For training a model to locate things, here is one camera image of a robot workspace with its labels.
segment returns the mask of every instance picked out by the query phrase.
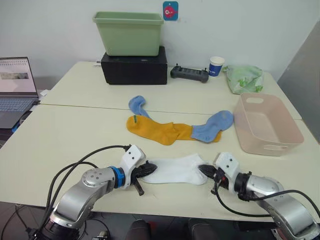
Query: black remote controller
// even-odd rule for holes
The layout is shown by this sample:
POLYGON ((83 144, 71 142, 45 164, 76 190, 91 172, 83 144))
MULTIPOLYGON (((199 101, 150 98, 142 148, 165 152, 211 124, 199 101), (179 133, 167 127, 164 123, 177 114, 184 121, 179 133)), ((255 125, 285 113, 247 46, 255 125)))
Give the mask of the black remote controller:
POLYGON ((190 79, 190 80, 196 80, 202 83, 206 83, 209 79, 209 73, 206 68, 204 70, 196 70, 196 69, 178 66, 178 63, 171 70, 170 75, 173 79, 175 78, 190 79))

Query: floor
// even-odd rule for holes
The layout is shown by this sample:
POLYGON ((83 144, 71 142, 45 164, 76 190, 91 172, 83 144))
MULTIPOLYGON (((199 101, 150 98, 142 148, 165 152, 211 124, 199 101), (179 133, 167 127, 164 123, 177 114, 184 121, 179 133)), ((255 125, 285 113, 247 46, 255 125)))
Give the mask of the floor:
MULTIPOLYGON (((0 231, 15 212, 15 204, 0 202, 0 231)), ((44 210, 39 207, 25 206, 19 211, 21 218, 30 228, 37 228, 42 220, 44 210)), ((144 219, 151 224, 152 240, 185 240, 184 225, 188 222, 185 217, 153 216, 141 214, 124 213, 101 213, 94 212, 92 218, 103 221, 109 228, 112 240, 124 240, 128 229, 136 219, 144 219)), ((240 232, 235 228, 235 222, 225 220, 206 220, 211 224, 221 240, 273 240, 274 237, 269 230, 240 232)), ((87 230, 83 240, 91 240, 104 226, 95 220, 87 221, 87 230)), ((7 225, 3 234, 3 240, 27 240, 28 235, 24 226, 15 215, 7 225)))

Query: tabletop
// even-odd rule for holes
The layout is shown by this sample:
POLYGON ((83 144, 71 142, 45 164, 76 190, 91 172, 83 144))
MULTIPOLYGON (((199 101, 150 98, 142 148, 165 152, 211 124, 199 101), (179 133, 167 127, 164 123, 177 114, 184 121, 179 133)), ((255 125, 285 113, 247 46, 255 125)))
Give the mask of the tabletop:
MULTIPOLYGON (((265 73, 262 93, 279 97, 294 119, 302 117, 270 73, 265 73)), ((42 104, 128 110, 130 99, 142 95, 144 108, 151 112, 214 114, 234 111, 240 96, 232 94, 226 75, 220 73, 207 83, 171 78, 167 85, 109 85, 101 67, 78 62, 55 85, 42 104)))
MULTIPOLYGON (((320 168, 319 145, 301 120, 295 120, 304 136, 304 143, 282 157, 255 155, 244 152, 237 139, 234 125, 222 133, 217 143, 177 140, 170 146, 137 136, 126 129, 129 110, 92 107, 40 105, 26 119, 0 150, 0 201, 45 206, 50 182, 54 175, 84 155, 109 145, 139 146, 152 158, 179 158, 199 153, 212 163, 219 152, 232 152, 244 172, 277 179, 285 189, 306 193, 319 205, 320 168)), ((153 112, 160 123, 203 124, 210 115, 153 112)), ((98 167, 118 166, 124 154, 112 149, 93 155, 88 161, 98 167)), ((87 166, 79 166, 65 182, 61 194, 76 184, 87 166)), ((94 205, 95 211, 180 216, 243 221, 272 221, 271 218, 249 218, 225 210, 210 193, 211 179, 201 186, 187 183, 147 184, 140 181, 145 194, 139 196, 132 186, 115 189, 94 205)), ((229 207, 244 213, 263 214, 254 202, 243 202, 236 195, 221 189, 220 195, 229 207)), ((310 204, 299 199, 317 219, 310 204)))

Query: white sock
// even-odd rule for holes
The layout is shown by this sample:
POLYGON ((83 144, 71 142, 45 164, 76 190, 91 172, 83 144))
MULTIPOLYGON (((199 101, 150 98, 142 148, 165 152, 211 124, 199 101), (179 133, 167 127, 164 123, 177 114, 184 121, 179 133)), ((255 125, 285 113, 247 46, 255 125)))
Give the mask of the white sock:
POLYGON ((194 185, 205 184, 208 177, 204 175, 198 166, 208 164, 201 159, 198 153, 181 158, 155 158, 150 163, 157 169, 142 180, 150 184, 189 183, 194 185))

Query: laptop screen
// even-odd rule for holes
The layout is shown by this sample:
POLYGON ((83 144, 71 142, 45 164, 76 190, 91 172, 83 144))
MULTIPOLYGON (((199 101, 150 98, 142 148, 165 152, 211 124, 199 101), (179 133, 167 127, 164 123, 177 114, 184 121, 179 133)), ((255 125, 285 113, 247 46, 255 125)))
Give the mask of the laptop screen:
POLYGON ((27 57, 0 58, 0 93, 36 93, 36 86, 27 57))

